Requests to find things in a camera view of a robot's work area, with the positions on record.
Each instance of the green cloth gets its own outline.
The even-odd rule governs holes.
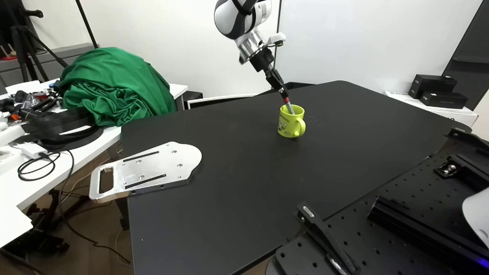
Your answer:
[[[78,57],[57,86],[66,109],[88,109],[100,127],[176,112],[169,83],[143,58],[117,48]]]

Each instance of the wire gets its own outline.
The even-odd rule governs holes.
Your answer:
[[[88,214],[88,213],[95,211],[95,210],[117,208],[117,206],[112,206],[112,205],[114,205],[114,203],[98,205],[98,206],[94,206],[94,208],[88,208],[88,210],[83,210],[83,211],[78,211],[78,213],[72,214],[69,219],[74,219],[74,217],[77,217],[77,216]]]
[[[88,194],[71,193],[71,197],[77,197],[77,199],[81,199],[81,197],[88,197]]]
[[[5,255],[7,258],[10,258],[11,261],[16,261],[17,265],[28,268],[40,275],[46,275],[45,272],[42,272],[40,269],[34,268],[33,265],[30,265],[26,260],[8,252],[7,249],[0,249],[0,254]]]
[[[31,261],[30,261],[30,254],[26,254],[26,263],[31,265]],[[40,272],[37,272],[37,271],[33,271],[33,274],[34,274],[34,275],[40,275]]]
[[[49,153],[49,155],[43,155],[43,156],[39,158],[39,159],[30,159],[30,161],[26,161],[25,164],[22,164],[22,165],[17,168],[17,176],[19,176],[19,179],[23,180],[23,182],[36,182],[36,180],[42,180],[42,179],[51,176],[51,174],[55,171],[55,168],[57,168],[57,161],[60,159],[60,156],[62,156],[62,153]],[[48,161],[48,164],[43,165],[43,167],[40,167],[40,168],[26,171],[31,165],[34,165],[34,164],[37,164],[37,162],[40,162],[40,161]],[[34,173],[42,171],[42,170],[45,170],[45,168],[48,168],[48,167],[51,167],[51,170],[49,170],[46,174],[43,174],[43,176],[40,176],[40,177],[26,177],[28,174],[34,174]]]
[[[118,245],[120,245],[120,239],[121,239],[121,234],[123,234],[124,231],[120,231],[118,234],[117,234],[117,237],[115,237],[115,242],[114,242],[114,249],[117,249],[118,251]]]
[[[77,190],[77,184],[74,184],[72,190],[69,193],[66,193],[66,196],[62,199],[62,203],[65,203],[68,199],[71,199],[72,196],[77,196],[74,191]]]
[[[83,188],[91,188],[91,185],[81,185],[81,187],[77,187],[74,191],[77,191],[77,190],[83,190]]]
[[[68,174],[68,177],[66,177],[66,180],[65,180],[65,184],[63,184],[63,187],[62,187],[62,194],[63,194],[65,187],[66,187],[66,184],[69,182],[69,179],[72,177],[74,170],[75,170],[75,156],[74,156],[74,153],[72,153],[71,150],[66,150],[66,151],[68,151],[68,153],[71,155],[71,158],[72,158],[72,168],[71,168],[71,171],[69,171],[69,174]],[[114,248],[111,248],[111,246],[98,245],[97,240],[89,239],[89,237],[83,235],[81,232],[78,232],[78,231],[69,223],[69,220],[65,217],[63,203],[59,205],[59,210],[60,210],[63,223],[65,223],[75,235],[78,235],[80,239],[92,243],[94,248],[107,249],[107,251],[114,252],[114,254],[118,255],[123,261],[126,261],[127,265],[132,265],[132,261],[130,261],[129,258],[126,258],[123,254],[120,254],[117,249],[114,249]]]

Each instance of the black tabletop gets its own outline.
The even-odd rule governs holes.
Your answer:
[[[324,219],[436,153],[459,124],[350,83],[291,92],[308,133],[277,133],[280,96],[208,106],[123,129],[124,155],[201,148],[188,185],[129,199],[135,272],[231,274],[292,239],[297,205]]]

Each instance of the green cup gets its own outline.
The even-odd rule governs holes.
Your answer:
[[[280,107],[279,135],[288,139],[297,139],[306,133],[306,110],[295,104],[292,104],[292,109],[295,115],[289,113],[288,106]]]

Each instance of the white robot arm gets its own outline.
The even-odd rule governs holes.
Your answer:
[[[289,112],[294,113],[285,81],[276,70],[271,46],[282,46],[283,34],[263,43],[257,28],[272,14],[272,0],[219,0],[214,9],[216,28],[234,40],[240,49],[240,63],[253,63],[257,72],[265,72],[269,84],[282,93]]]

